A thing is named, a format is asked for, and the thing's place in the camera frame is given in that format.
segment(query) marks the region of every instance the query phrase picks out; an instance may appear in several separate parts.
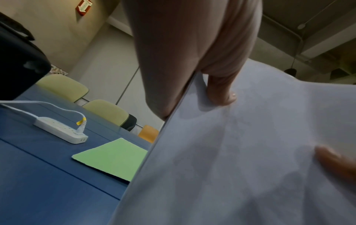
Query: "orange chair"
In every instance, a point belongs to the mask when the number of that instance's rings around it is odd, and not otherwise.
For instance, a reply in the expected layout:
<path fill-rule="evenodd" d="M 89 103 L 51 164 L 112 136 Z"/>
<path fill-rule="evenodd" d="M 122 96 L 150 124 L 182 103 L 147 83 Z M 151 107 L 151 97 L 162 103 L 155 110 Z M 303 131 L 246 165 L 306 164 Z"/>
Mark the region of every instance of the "orange chair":
<path fill-rule="evenodd" d="M 150 143 L 153 143 L 158 136 L 159 131 L 151 126 L 145 125 L 138 136 Z"/>

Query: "green paper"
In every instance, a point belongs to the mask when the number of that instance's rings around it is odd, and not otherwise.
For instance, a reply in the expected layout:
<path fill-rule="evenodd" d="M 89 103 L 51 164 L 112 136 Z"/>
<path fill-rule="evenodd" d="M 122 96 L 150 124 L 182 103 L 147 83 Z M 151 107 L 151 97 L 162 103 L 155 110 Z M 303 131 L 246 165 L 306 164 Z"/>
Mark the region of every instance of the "green paper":
<path fill-rule="evenodd" d="M 131 181 L 146 154 L 146 150 L 119 138 L 75 154 L 72 158 L 87 166 Z"/>

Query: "white cable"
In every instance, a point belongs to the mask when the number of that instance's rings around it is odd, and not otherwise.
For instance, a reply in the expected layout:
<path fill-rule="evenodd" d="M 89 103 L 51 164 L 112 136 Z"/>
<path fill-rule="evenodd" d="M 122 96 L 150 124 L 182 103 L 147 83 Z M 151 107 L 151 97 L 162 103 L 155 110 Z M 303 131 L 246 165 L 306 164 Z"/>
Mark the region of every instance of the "white cable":
<path fill-rule="evenodd" d="M 23 111 L 23 110 L 21 110 L 21 109 L 17 109 L 17 108 L 11 107 L 11 106 L 7 106 L 7 105 L 5 105 L 5 104 L 1 104 L 1 105 L 2 105 L 2 106 L 5 106 L 5 107 L 7 107 L 7 108 L 9 108 L 9 109 L 12 109 L 12 110 L 15 110 L 15 111 L 19 111 L 19 112 L 23 112 L 23 113 L 25 113 L 25 114 L 28 114 L 28 115 L 33 116 L 33 117 L 35 117 L 35 118 L 38 118 L 38 116 L 36 116 L 36 115 L 34 115 L 34 114 L 32 114 L 32 113 Z"/>
<path fill-rule="evenodd" d="M 82 114 L 82 113 L 80 113 L 80 112 L 78 112 L 78 111 L 69 110 L 69 109 L 63 109 L 63 108 L 58 107 L 58 106 L 56 106 L 56 105 L 54 105 L 54 104 L 52 104 L 52 103 L 49 103 L 49 102 L 41 102 L 41 101 L 0 101 L 0 104 L 2 104 L 2 105 L 5 106 L 5 107 L 8 107 L 8 108 L 10 108 L 10 109 L 13 109 L 13 110 L 16 110 L 16 111 L 19 111 L 19 112 L 26 113 L 26 114 L 28 114 L 28 115 L 34 116 L 35 118 L 38 118 L 38 116 L 36 116 L 36 115 L 34 115 L 34 114 L 32 114 L 32 113 L 29 113 L 29 112 L 20 110 L 20 109 L 13 108 L 13 107 L 8 106 L 8 105 L 4 105 L 4 103 L 6 103 L 6 104 L 14 104 L 14 103 L 37 103 L 37 104 L 42 104 L 42 103 L 44 103 L 44 104 L 52 105 L 52 106 L 54 106 L 54 107 L 56 107 L 56 108 L 58 108 L 58 109 L 61 109 L 61 110 L 63 110 L 63 111 L 76 112 L 76 113 L 79 113 L 79 114 L 83 117 L 83 119 L 78 122 L 79 124 L 77 123 L 77 124 L 80 125 L 80 126 L 78 127 L 78 129 L 76 130 L 75 133 L 76 133 L 76 134 L 82 134 L 83 131 L 84 131 L 84 129 L 85 129 L 86 117 L 84 116 L 84 114 Z"/>

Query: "yellow chair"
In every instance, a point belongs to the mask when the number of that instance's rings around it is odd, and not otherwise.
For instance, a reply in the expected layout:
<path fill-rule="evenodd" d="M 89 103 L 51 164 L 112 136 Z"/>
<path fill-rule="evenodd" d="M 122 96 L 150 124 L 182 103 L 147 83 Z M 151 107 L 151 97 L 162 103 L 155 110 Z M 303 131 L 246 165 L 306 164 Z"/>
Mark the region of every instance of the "yellow chair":
<path fill-rule="evenodd" d="M 150 143 L 155 142 L 159 131 L 151 126 L 145 125 L 138 136 Z"/>
<path fill-rule="evenodd" d="M 131 131 L 137 122 L 136 117 L 130 115 L 117 105 L 102 99 L 90 101 L 82 107 L 128 131 Z"/>
<path fill-rule="evenodd" d="M 36 84 L 70 102 L 78 101 L 89 91 L 86 86 L 61 74 L 45 76 Z"/>

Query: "black object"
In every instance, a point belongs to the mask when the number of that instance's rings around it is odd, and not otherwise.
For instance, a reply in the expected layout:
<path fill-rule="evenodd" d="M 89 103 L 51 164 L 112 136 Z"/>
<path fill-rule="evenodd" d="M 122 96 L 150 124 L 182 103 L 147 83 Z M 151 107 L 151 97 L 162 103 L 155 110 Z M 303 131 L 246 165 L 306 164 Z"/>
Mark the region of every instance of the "black object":
<path fill-rule="evenodd" d="M 294 68 L 286 69 L 284 72 L 291 75 L 292 77 L 296 77 L 297 75 L 297 70 Z"/>
<path fill-rule="evenodd" d="M 125 130 L 131 131 L 136 126 L 137 119 L 136 117 L 129 114 L 127 120 L 121 125 Z"/>
<path fill-rule="evenodd" d="M 51 70 L 33 35 L 0 13 L 0 100 L 13 100 Z"/>

